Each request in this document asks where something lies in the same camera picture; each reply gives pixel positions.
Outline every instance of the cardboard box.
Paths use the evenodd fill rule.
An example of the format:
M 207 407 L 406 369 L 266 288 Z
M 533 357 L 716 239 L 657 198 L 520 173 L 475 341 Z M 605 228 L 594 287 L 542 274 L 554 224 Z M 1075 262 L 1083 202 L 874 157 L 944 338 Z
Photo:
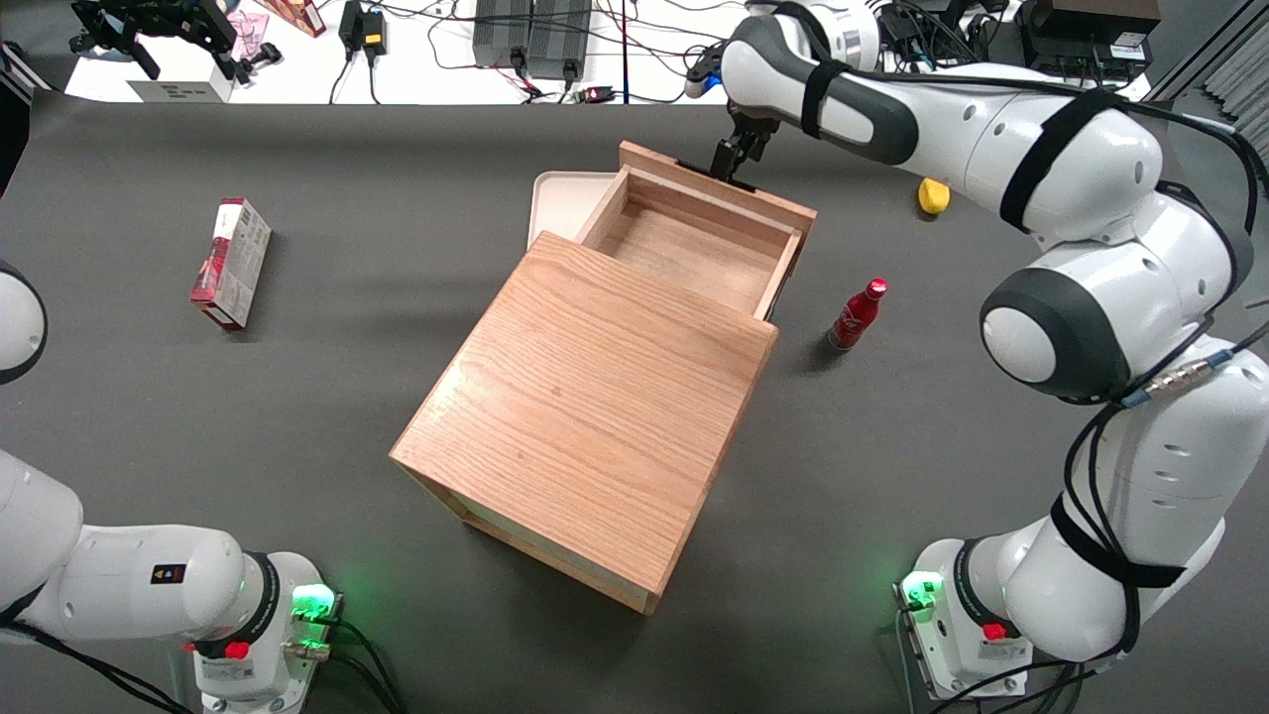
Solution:
M 127 80 L 142 101 L 220 104 L 230 100 L 233 80 L 225 79 L 204 49 L 175 37 L 138 36 L 137 41 L 159 62 L 159 79 L 151 80 L 138 71 L 142 79 Z
M 313 0 L 259 0 L 259 3 L 310 37 L 326 32 L 326 23 L 317 14 Z
M 198 270 L 189 301 L 222 327 L 246 326 L 272 232 L 246 198 L 221 200 L 212 249 Z

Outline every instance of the small white box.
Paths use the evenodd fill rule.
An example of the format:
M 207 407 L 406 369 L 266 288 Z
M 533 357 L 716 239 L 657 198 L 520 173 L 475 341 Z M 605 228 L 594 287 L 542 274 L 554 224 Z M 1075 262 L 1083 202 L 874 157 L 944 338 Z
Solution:
M 221 104 L 230 100 L 233 80 L 225 79 L 207 51 L 174 37 L 138 39 L 159 63 L 159 79 L 127 80 L 142 101 Z

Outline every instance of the white table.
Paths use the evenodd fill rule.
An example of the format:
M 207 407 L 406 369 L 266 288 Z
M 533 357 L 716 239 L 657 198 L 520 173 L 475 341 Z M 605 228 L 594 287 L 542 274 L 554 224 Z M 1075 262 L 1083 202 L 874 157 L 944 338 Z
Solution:
M 678 8 L 666 0 L 627 0 L 627 11 L 633 18 L 700 32 L 717 37 L 731 33 L 747 14 L 739 4 L 720 4 L 723 0 L 674 0 L 687 8 L 709 8 L 692 11 Z M 472 23 L 443 20 L 450 11 L 459 18 L 475 14 L 476 0 L 395 0 L 397 8 L 425 10 L 416 18 L 398 18 L 386 13 L 388 53 L 379 57 L 376 65 L 376 95 L 383 104 L 518 104 L 527 95 L 504 74 L 492 68 L 444 68 L 444 66 L 464 66 L 472 63 L 471 36 Z M 1020 0 L 1011 0 L 1005 13 L 1006 22 L 1016 13 Z M 622 44 L 621 29 L 608 15 L 598 9 L 612 8 L 621 13 L 621 0 L 595 0 L 596 11 L 591 13 L 590 29 L 593 34 L 588 44 L 585 74 L 574 89 L 595 85 L 610 85 L 622 89 Z M 255 80 L 246 86 L 237 86 L 230 95 L 232 104 L 325 104 L 331 93 L 331 85 L 344 66 L 344 48 L 336 30 L 343 13 L 343 0 L 331 0 L 321 9 L 327 29 L 321 37 L 312 38 L 278 16 L 269 18 L 265 41 L 274 43 L 284 57 L 275 66 L 261 67 Z M 264 13 L 254 0 L 242 0 L 241 10 Z M 975 10 L 967 13 L 968 23 Z M 684 52 L 694 44 L 711 44 L 712 37 L 689 34 L 687 32 L 664 30 L 638 22 L 627 23 L 631 38 L 628 48 L 629 91 L 633 95 L 669 100 L 679 96 L 683 90 L 681 74 L 687 70 L 679 57 L 657 57 L 643 44 L 661 51 Z M 160 79 L 170 75 L 202 72 L 208 76 L 214 71 L 211 58 L 202 49 L 175 38 L 142 37 L 155 61 L 164 70 Z M 887 68 L 893 68 L 893 61 L 884 61 Z M 104 62 L 80 60 L 66 86 L 66 93 L 96 99 L 100 101 L 140 101 L 128 80 L 145 80 L 145 72 L 132 62 Z M 1080 84 L 1079 80 L 1068 80 Z M 558 93 L 562 81 L 542 80 L 534 84 L 546 93 Z M 1132 85 L 1122 89 L 1122 94 L 1140 100 L 1148 91 L 1146 76 L 1137 77 Z M 553 101 L 558 96 L 541 99 Z M 726 95 L 720 89 L 693 100 L 704 104 L 722 104 Z M 369 71 L 365 57 L 357 55 L 353 66 L 335 90 L 336 104 L 369 104 Z M 643 99 L 631 99 L 631 103 L 645 103 Z

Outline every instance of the green status light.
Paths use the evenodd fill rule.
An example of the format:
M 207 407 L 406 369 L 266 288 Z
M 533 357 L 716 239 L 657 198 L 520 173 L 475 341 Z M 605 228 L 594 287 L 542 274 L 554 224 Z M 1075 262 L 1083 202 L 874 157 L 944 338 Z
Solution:
M 291 614 L 299 618 L 329 618 L 335 610 L 335 591 L 316 583 L 291 592 Z
M 901 587 L 912 610 L 926 610 L 934 607 L 935 599 L 943 591 L 943 576 L 917 571 L 909 573 Z

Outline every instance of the wooden box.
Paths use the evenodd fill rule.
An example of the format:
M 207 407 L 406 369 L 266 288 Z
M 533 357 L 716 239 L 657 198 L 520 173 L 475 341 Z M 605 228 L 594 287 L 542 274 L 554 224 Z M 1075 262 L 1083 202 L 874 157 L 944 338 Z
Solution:
M 577 242 L 533 242 L 391 458 L 468 525 L 651 614 L 815 213 L 621 157 Z

